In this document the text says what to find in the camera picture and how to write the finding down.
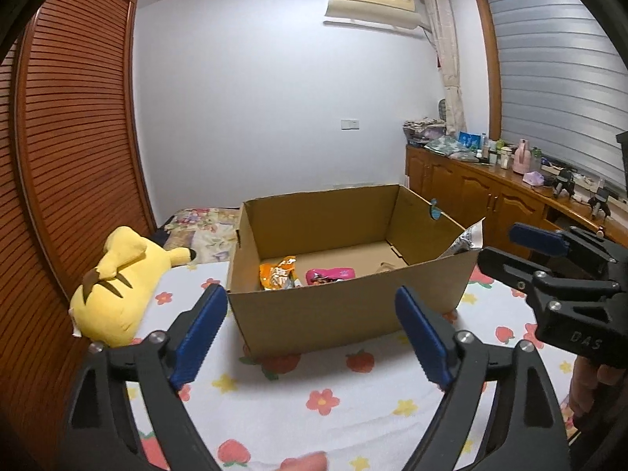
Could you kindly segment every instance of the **curtain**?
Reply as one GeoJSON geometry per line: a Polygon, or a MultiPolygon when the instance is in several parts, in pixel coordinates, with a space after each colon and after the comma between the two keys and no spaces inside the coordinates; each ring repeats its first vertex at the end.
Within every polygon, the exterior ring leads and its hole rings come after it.
{"type": "Polygon", "coordinates": [[[440,74],[445,85],[447,102],[447,132],[466,131],[465,111],[460,92],[460,61],[458,41],[449,0],[425,0],[429,24],[434,37],[434,47],[440,60],[440,74]]]}

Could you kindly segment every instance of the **screw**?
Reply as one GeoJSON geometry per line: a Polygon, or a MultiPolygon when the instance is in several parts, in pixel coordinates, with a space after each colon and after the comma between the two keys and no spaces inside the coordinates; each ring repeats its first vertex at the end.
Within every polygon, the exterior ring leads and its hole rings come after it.
{"type": "Polygon", "coordinates": [[[456,338],[460,343],[471,343],[475,340],[475,336],[468,331],[461,331],[456,335],[456,338]]]}
{"type": "Polygon", "coordinates": [[[102,352],[104,348],[105,348],[105,344],[102,343],[101,341],[93,341],[92,343],[89,344],[89,347],[87,347],[87,350],[91,352],[92,354],[98,354],[98,352],[102,352]]]}
{"type": "Polygon", "coordinates": [[[166,333],[163,331],[153,331],[148,335],[148,341],[151,343],[162,343],[166,339],[166,333]]]}
{"type": "Polygon", "coordinates": [[[535,345],[531,341],[521,341],[519,342],[519,348],[523,352],[532,352],[535,349],[535,345]]]}

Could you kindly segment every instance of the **pink thermos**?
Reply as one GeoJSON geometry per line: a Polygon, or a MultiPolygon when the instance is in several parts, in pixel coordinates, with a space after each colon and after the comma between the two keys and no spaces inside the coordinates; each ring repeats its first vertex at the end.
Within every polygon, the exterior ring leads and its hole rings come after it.
{"type": "Polygon", "coordinates": [[[528,150],[528,140],[519,140],[519,147],[514,153],[513,171],[525,175],[530,171],[532,153],[528,150]]]}

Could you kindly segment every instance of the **louvered wardrobe door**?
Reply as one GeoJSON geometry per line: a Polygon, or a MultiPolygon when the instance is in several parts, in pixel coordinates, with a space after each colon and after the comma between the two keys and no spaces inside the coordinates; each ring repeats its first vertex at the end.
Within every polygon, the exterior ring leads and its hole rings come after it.
{"type": "Polygon", "coordinates": [[[47,0],[24,37],[18,145],[31,212],[68,295],[107,235],[154,230],[133,122],[136,0],[47,0]]]}
{"type": "Polygon", "coordinates": [[[26,469],[27,452],[50,469],[87,342],[71,336],[67,302],[42,260],[13,170],[14,64],[15,47],[0,66],[0,438],[11,447],[0,462],[10,451],[26,469]]]}

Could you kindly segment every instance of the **yellow flower print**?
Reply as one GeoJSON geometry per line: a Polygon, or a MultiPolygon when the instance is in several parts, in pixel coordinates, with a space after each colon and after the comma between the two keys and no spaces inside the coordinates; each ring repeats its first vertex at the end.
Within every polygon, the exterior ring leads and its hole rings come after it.
{"type": "Polygon", "coordinates": [[[405,416],[407,418],[419,408],[413,400],[399,400],[397,403],[397,408],[392,412],[395,416],[405,416]]]}
{"type": "Polygon", "coordinates": [[[473,441],[471,439],[467,439],[465,445],[462,447],[462,453],[471,453],[471,449],[473,448],[473,441]]]}
{"type": "Polygon", "coordinates": [[[475,305],[477,297],[475,297],[475,295],[473,294],[463,294],[461,301],[463,303],[468,303],[469,305],[475,305]]]}
{"type": "Polygon", "coordinates": [[[368,458],[364,458],[363,456],[356,457],[349,465],[353,466],[356,471],[364,471],[365,469],[371,468],[368,458]]]}
{"type": "Polygon", "coordinates": [[[212,382],[212,386],[221,390],[221,394],[237,391],[237,381],[227,374],[222,374],[221,378],[212,382]]]}
{"type": "Polygon", "coordinates": [[[570,374],[573,367],[571,366],[571,363],[563,361],[560,365],[558,365],[558,368],[560,368],[563,374],[570,374]]]}

